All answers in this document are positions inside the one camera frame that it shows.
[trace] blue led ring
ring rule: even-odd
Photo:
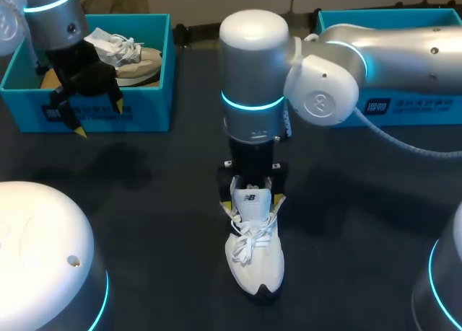
[[[103,301],[103,305],[101,306],[100,313],[98,314],[98,316],[96,317],[95,321],[93,322],[92,326],[88,329],[88,331],[93,331],[96,325],[98,324],[98,322],[100,321],[101,316],[103,315],[104,309],[106,307],[106,304],[108,302],[108,295],[109,295],[109,275],[108,275],[108,272],[106,271],[106,295],[104,296],[104,301]]]
[[[367,76],[367,63],[366,63],[366,59],[364,58],[364,56],[362,55],[362,53],[360,53],[360,51],[355,48],[353,45],[350,45],[348,43],[344,43],[343,41],[337,41],[337,40],[330,40],[327,42],[328,44],[334,44],[334,45],[341,45],[341,46],[345,46],[346,48],[349,48],[350,50],[354,51],[360,58],[361,58],[361,61],[363,62],[364,64],[364,68],[365,68],[365,76]]]
[[[235,102],[232,102],[231,100],[229,100],[228,98],[226,98],[225,94],[222,92],[222,98],[223,100],[230,106],[232,107],[236,107],[237,109],[241,109],[241,110],[247,110],[247,111],[260,111],[260,110],[266,110],[266,109],[269,109],[271,107],[275,107],[276,105],[278,105],[282,100],[284,100],[284,96],[283,97],[280,97],[278,100],[276,100],[275,102],[272,102],[271,104],[267,104],[267,105],[262,105],[262,106],[245,106],[245,105],[240,105],[240,104],[236,104]]]
[[[57,6],[60,6],[66,3],[67,1],[68,0],[58,0],[58,1],[55,1],[54,3],[43,5],[43,6],[37,6],[35,8],[24,8],[24,12],[44,12],[45,10],[56,8]]]
[[[444,307],[443,303],[441,302],[440,297],[438,296],[438,293],[436,292],[435,285],[433,283],[433,277],[432,277],[432,259],[433,259],[433,253],[436,248],[436,244],[438,241],[436,241],[435,245],[433,246],[432,252],[430,253],[430,259],[428,260],[428,277],[430,280],[430,285],[432,287],[433,295],[435,295],[437,303],[440,305],[441,310],[446,314],[446,317],[453,323],[455,327],[457,327],[460,331],[462,331],[462,326],[460,326],[456,320],[453,318],[452,315],[448,312],[448,310]]]

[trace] black table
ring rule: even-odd
[[[116,297],[117,330],[411,330],[411,290],[462,200],[462,161],[408,154],[367,129],[292,116],[279,215],[282,295],[256,306],[227,267],[215,172],[229,159],[213,50],[179,52],[169,133],[21,134],[0,105],[0,180],[74,199],[90,219]],[[389,128],[461,149],[462,128]]]

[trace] teal plastic bin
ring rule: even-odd
[[[373,9],[320,12],[316,34],[332,25],[347,23],[363,27],[406,29],[461,26],[453,9]],[[358,108],[376,125],[462,124],[462,97],[365,89],[359,92]],[[336,127],[358,127],[363,123],[351,115]]]
[[[175,45],[168,14],[87,15],[90,31],[96,27],[112,34],[133,37],[144,46],[162,51],[158,87],[123,87],[123,113],[112,110],[106,94],[71,97],[71,106],[82,126],[91,132],[168,131],[175,75]],[[0,86],[1,96],[24,133],[67,133],[58,113],[49,109],[51,89],[40,89],[38,76],[21,44],[13,55]]]

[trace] white dome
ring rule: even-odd
[[[76,296],[94,255],[92,229],[63,193],[0,182],[0,325],[36,330]]]

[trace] white sneaker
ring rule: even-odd
[[[267,300],[279,292],[284,277],[284,254],[277,229],[277,212],[283,197],[271,207],[270,189],[234,189],[231,184],[232,231],[225,245],[226,258],[237,284],[257,299]]]
[[[115,67],[117,83],[121,87],[143,84],[160,75],[162,54],[154,48],[142,48],[143,43],[135,43],[131,37],[109,34],[100,28],[85,40],[94,45],[101,61]]]

